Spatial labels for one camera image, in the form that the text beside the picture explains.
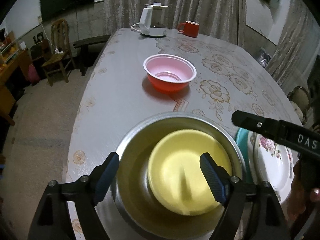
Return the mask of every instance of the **pink bowl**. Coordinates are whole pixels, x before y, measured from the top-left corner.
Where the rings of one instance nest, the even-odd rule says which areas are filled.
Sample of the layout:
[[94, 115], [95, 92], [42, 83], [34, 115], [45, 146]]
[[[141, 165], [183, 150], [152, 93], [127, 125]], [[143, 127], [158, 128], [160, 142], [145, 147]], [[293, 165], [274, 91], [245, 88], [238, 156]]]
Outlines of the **pink bowl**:
[[183, 89], [197, 75], [189, 61], [169, 54], [152, 55], [146, 58], [143, 67], [154, 88], [165, 94]]

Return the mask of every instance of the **pink bag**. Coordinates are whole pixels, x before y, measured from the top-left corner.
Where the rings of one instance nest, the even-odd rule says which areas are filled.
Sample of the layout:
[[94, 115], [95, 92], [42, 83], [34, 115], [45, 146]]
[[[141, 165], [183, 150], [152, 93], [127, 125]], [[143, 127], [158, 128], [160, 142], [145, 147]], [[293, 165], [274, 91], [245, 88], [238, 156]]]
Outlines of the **pink bag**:
[[33, 64], [30, 64], [30, 66], [29, 66], [28, 78], [33, 86], [36, 85], [40, 81], [40, 77], [38, 75], [38, 72]]

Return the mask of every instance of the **screw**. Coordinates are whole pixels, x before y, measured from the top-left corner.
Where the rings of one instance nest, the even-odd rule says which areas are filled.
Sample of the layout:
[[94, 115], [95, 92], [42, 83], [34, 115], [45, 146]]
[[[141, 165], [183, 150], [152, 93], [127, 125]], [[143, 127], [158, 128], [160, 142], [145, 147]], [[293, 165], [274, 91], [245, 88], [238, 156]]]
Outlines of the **screw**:
[[87, 182], [89, 180], [89, 176], [87, 176], [87, 175], [84, 175], [84, 176], [82, 176], [81, 178], [80, 178], [80, 181], [81, 182]]
[[237, 182], [239, 182], [239, 178], [237, 176], [232, 176], [231, 181], [234, 183], [237, 183]]
[[57, 184], [57, 181], [56, 181], [56, 180], [51, 180], [51, 181], [49, 181], [49, 183], [48, 183], [49, 187], [53, 187], [53, 186], [56, 185], [56, 184]]
[[262, 182], [262, 185], [265, 186], [265, 187], [270, 187], [271, 186], [271, 184], [266, 180]]

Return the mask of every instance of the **wooden bench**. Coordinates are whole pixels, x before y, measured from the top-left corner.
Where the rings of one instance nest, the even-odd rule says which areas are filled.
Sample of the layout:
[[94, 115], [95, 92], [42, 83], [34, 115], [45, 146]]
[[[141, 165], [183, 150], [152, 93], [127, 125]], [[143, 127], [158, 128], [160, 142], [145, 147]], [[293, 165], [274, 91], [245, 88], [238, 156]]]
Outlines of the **wooden bench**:
[[73, 46], [75, 49], [80, 48], [80, 72], [81, 75], [84, 76], [87, 72], [87, 66], [86, 65], [86, 58], [89, 53], [89, 45], [98, 44], [98, 43], [105, 43], [109, 40], [111, 35], [102, 35], [92, 38], [87, 38], [83, 40], [76, 41], [73, 43]]

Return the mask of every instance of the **wooden chair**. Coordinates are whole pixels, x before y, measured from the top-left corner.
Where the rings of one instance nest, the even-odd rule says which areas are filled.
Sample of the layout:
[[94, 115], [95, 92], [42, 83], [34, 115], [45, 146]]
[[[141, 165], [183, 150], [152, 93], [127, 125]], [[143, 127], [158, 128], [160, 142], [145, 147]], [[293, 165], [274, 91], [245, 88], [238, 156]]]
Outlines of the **wooden chair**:
[[[66, 73], [66, 68], [68, 67], [70, 62], [72, 62], [73, 68], [75, 69], [76, 64], [73, 60], [71, 50], [70, 50], [69, 26], [65, 19], [59, 19], [51, 25], [51, 41], [52, 41], [52, 44], [59, 49], [59, 51], [63, 50], [63, 53], [56, 54], [54, 52], [51, 58], [45, 63], [43, 63], [42, 68], [44, 70], [44, 73], [48, 79], [50, 86], [53, 86], [53, 84], [49, 74], [52, 74], [58, 71], [62, 72], [64, 80], [66, 81], [66, 83], [68, 83], [69, 80]], [[68, 55], [70, 56], [70, 60], [64, 67], [62, 64], [62, 60]]]
[[308, 121], [307, 111], [310, 109], [310, 98], [308, 91], [304, 87], [297, 86], [288, 94], [287, 97], [302, 111], [303, 118], [301, 123], [304, 125]]

